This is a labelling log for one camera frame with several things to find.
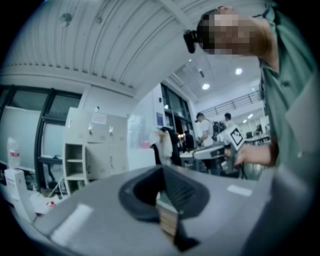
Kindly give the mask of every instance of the window frame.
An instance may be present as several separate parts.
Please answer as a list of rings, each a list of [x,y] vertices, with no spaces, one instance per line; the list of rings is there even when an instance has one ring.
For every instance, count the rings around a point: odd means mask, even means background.
[[[191,114],[190,114],[190,118],[188,116],[188,112],[190,113],[190,110],[189,110],[189,106],[188,106],[188,102],[185,101],[183,98],[181,98],[178,94],[176,94],[173,90],[169,89],[166,85],[164,85],[163,83],[161,83],[161,87],[163,88],[164,92],[165,92],[165,95],[163,95],[162,93],[162,97],[163,98],[166,98],[167,100],[167,103],[168,103],[168,106],[169,108],[168,109],[164,109],[164,114],[171,117],[173,119],[173,127],[174,127],[174,131],[176,132],[176,124],[175,124],[175,118],[179,119],[179,120],[182,120],[182,121],[185,121],[187,122],[188,124],[188,129],[189,129],[189,126],[192,128],[192,130],[194,131],[194,127],[193,127],[193,123],[192,123],[192,120],[191,120]],[[177,112],[173,111],[171,109],[171,106],[172,106],[172,103],[171,103],[171,100],[170,100],[170,97],[169,97],[169,91],[176,95],[178,98],[179,98],[179,102],[180,102],[180,106],[181,106],[181,109],[182,109],[182,113],[184,113],[185,115],[184,116],[180,116],[178,115]]]
[[[44,101],[42,110],[40,112],[40,117],[39,117],[37,128],[36,128],[36,134],[35,134],[35,140],[34,140],[34,153],[33,153],[37,190],[40,191],[41,188],[47,188],[43,164],[58,164],[58,165],[63,164],[62,159],[54,159],[54,158],[41,156],[42,139],[43,139],[45,124],[65,126],[67,121],[67,118],[65,119],[55,118],[55,117],[48,117],[45,115],[49,113],[50,108],[56,96],[65,96],[65,97],[76,98],[81,100],[82,94],[63,91],[63,90],[56,90],[53,88],[41,88],[41,87],[31,87],[31,86],[22,86],[22,85],[1,85],[0,95],[6,89],[8,89],[9,92],[4,100],[3,108],[0,108],[0,121],[5,109],[5,106],[9,106],[11,104],[15,96],[15,93],[17,91],[46,93],[46,99]]]

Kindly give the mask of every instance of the railing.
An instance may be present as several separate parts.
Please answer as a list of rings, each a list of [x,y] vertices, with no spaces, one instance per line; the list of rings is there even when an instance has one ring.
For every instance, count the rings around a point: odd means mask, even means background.
[[[245,106],[259,102],[261,100],[262,99],[261,99],[260,92],[255,91],[255,92],[249,93],[247,95],[241,96],[239,98],[235,98],[233,100],[227,101],[227,102],[222,103],[220,105],[208,108],[208,109],[202,111],[202,113],[206,117],[219,116],[219,115],[225,114],[227,112],[230,112],[232,110],[243,108]]]

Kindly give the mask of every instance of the paper sign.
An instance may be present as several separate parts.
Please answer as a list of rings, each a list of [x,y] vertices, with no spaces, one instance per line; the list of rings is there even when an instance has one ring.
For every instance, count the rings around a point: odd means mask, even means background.
[[[164,125],[164,119],[162,117],[161,113],[156,113],[156,123],[158,126],[163,126]]]
[[[101,113],[92,113],[91,116],[91,123],[99,124],[99,125],[106,125],[107,124],[107,115]]]

